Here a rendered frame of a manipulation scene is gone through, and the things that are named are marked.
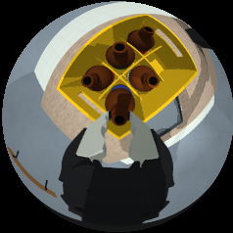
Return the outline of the yellow bottle crate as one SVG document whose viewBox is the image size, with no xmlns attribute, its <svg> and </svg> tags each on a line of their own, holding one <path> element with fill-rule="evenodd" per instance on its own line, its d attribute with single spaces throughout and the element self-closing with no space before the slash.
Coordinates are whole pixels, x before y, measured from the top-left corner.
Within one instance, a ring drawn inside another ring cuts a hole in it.
<svg viewBox="0 0 233 233">
<path fill-rule="evenodd" d="M 129 32 L 140 29 L 144 25 L 150 26 L 155 31 L 153 35 L 155 46 L 142 55 L 126 42 L 126 39 Z M 169 44 L 156 33 L 157 29 L 173 42 L 183 57 L 176 55 Z M 135 52 L 134 62 L 125 70 L 116 70 L 106 61 L 105 55 L 108 48 L 116 42 L 124 42 Z M 98 65 L 109 68 L 115 74 L 115 79 L 108 89 L 95 92 L 84 87 L 81 84 L 81 78 L 87 70 Z M 140 65 L 150 67 L 160 80 L 158 87 L 149 92 L 136 90 L 127 80 L 127 73 Z M 83 94 L 105 113 L 107 95 L 112 87 L 123 84 L 131 90 L 135 99 L 133 113 L 146 122 L 168 105 L 193 80 L 197 73 L 197 67 L 180 39 L 163 23 L 145 14 L 113 23 L 94 35 L 73 57 L 58 84 L 57 90 L 87 117 L 95 121 L 101 115 L 78 95 Z"/>
</svg>

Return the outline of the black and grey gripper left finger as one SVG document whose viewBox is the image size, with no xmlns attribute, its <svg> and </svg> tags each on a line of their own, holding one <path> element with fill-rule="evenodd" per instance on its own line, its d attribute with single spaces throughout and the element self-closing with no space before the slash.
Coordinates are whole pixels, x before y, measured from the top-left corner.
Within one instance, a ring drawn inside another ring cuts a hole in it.
<svg viewBox="0 0 233 233">
<path fill-rule="evenodd" d="M 93 160 L 102 164 L 107 154 L 105 133 L 108 131 L 107 123 L 111 120 L 111 111 L 105 112 L 79 134 L 68 145 L 62 160 L 62 170 L 59 176 L 61 182 L 66 174 L 80 165 L 92 165 Z"/>
</svg>

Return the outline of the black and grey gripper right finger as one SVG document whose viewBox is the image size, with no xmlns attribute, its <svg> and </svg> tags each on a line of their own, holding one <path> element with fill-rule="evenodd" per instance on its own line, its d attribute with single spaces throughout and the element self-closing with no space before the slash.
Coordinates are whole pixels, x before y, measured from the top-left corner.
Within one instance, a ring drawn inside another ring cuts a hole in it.
<svg viewBox="0 0 233 233">
<path fill-rule="evenodd" d="M 152 168 L 160 172 L 167 180 L 168 188 L 174 186 L 173 162 L 170 151 L 161 137 L 132 111 L 128 121 L 131 122 L 129 157 L 139 161 L 141 167 Z"/>
</svg>

